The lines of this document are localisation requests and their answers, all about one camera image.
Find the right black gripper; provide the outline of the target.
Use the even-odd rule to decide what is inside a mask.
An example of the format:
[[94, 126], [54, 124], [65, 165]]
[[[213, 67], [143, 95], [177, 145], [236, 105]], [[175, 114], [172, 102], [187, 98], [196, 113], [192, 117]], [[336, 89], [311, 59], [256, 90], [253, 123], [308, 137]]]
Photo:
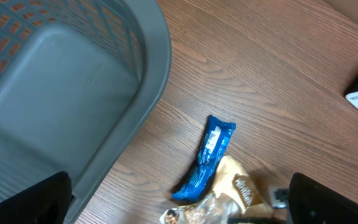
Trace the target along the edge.
[[283, 220], [275, 218], [228, 218], [227, 224], [286, 224]]

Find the beige brown snack bag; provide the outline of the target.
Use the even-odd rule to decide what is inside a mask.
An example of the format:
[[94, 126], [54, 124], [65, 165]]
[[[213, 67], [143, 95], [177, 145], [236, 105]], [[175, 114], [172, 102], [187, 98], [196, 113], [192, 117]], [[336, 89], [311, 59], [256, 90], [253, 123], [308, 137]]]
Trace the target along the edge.
[[161, 224], [227, 223], [230, 218], [271, 218], [273, 208], [232, 156], [224, 156], [208, 194], [199, 202], [166, 210]]

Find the blue snack wrapper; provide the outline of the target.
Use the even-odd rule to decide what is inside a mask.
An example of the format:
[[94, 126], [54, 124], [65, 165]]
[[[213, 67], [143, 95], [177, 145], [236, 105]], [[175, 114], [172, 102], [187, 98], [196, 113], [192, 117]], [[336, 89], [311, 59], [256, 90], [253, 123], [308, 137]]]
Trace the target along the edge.
[[172, 194], [176, 201], [197, 202], [213, 174], [216, 172], [220, 160], [223, 158], [231, 136], [236, 130], [236, 123], [221, 121], [217, 117], [208, 116], [201, 146], [192, 168], [190, 176], [181, 187]]

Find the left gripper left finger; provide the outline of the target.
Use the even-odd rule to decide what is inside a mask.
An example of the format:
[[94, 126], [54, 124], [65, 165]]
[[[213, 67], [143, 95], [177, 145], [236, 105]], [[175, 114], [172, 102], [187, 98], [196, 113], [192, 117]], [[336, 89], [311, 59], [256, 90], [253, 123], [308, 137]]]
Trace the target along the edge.
[[0, 223], [62, 224], [71, 204], [72, 186], [61, 171], [0, 203]]

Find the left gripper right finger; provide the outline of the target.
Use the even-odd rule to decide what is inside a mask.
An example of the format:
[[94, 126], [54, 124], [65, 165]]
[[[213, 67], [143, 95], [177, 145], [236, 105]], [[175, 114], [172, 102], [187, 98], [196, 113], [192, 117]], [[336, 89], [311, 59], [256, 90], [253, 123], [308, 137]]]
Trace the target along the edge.
[[302, 174], [291, 178], [288, 208], [294, 224], [358, 224], [358, 204]]

